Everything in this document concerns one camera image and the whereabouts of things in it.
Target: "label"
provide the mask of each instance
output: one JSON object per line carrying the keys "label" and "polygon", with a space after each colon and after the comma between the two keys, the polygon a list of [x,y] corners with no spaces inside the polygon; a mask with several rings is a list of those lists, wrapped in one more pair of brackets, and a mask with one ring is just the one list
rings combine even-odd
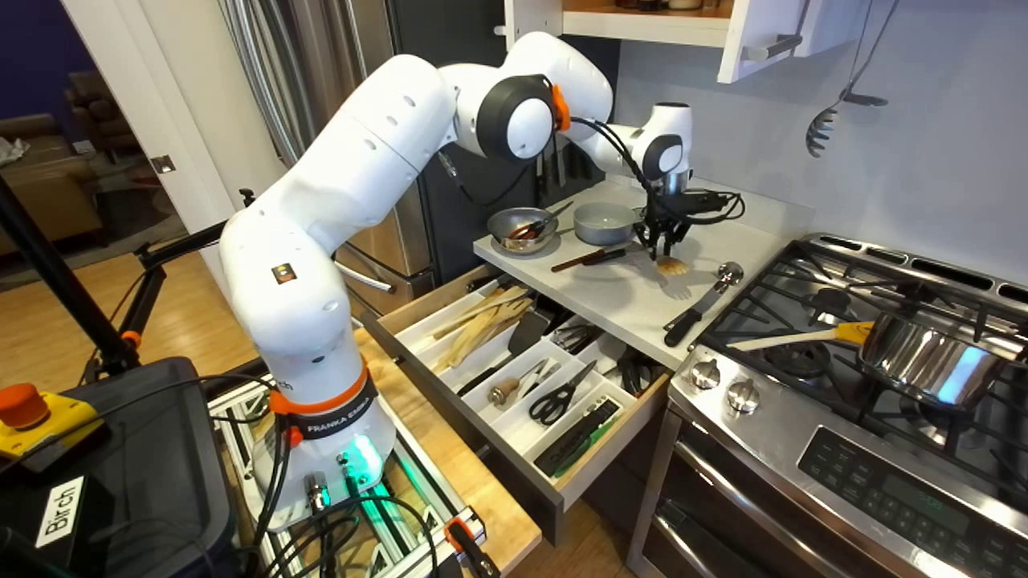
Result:
{"label": "label", "polygon": [[85,480],[86,480],[86,474],[78,474],[78,477],[52,489],[52,494],[45,496],[36,549],[72,536],[78,504],[85,496]]}

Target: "utensil drawer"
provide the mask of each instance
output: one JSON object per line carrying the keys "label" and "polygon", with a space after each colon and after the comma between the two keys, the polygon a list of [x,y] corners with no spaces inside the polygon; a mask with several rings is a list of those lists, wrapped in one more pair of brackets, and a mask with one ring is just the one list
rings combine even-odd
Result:
{"label": "utensil drawer", "polygon": [[[665,402],[667,373],[653,365],[645,387],[627,393],[620,378],[620,359],[631,353],[618,338],[596,330],[585,347],[563,347],[560,330],[585,324],[568,315],[560,327],[544,333],[533,347],[508,355],[513,324],[503,324],[472,347],[464,359],[445,363],[470,312],[499,296],[499,272],[478,265],[418,302],[386,315],[367,318],[367,330],[394,355],[394,365],[420,387],[420,394],[451,419],[451,426],[481,455],[499,480],[522,502],[522,508],[544,526],[551,543],[563,536],[566,511],[585,494],[585,489],[618,460],[618,454],[649,425]],[[552,425],[530,418],[530,409],[566,384],[575,373],[596,363],[580,381],[566,415]],[[499,365],[476,387],[461,387]],[[494,384],[517,381],[517,394],[499,403]],[[552,465],[560,441],[580,441],[560,447],[568,454]]]}

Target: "scissors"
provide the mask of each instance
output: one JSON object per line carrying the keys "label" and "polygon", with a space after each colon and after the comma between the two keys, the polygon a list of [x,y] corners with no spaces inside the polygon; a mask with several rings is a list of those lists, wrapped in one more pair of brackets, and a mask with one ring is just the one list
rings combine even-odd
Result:
{"label": "scissors", "polygon": [[551,394],[536,398],[526,415],[545,426],[552,426],[575,398],[580,381],[599,365],[599,359],[585,363],[566,384],[552,387]]}

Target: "refrigerator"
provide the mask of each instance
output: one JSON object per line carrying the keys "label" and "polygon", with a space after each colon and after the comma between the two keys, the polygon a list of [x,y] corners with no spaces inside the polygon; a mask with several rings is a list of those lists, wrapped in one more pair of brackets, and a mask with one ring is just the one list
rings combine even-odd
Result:
{"label": "refrigerator", "polygon": [[[432,65],[503,60],[503,38],[494,34],[501,0],[221,0],[221,11],[285,165],[357,82],[397,50]],[[339,250],[357,302],[390,312],[472,269],[472,239],[484,234],[493,211],[552,201],[552,176],[540,168],[447,148],[381,223]]]}

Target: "oven door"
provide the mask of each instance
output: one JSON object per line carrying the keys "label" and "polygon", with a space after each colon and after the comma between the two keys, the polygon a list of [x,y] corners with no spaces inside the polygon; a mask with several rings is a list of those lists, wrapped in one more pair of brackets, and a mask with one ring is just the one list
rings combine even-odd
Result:
{"label": "oven door", "polygon": [[675,409],[665,415],[653,474],[662,484],[643,502],[649,512],[639,512],[636,532],[645,536],[632,549],[662,576],[916,576],[811,517]]}

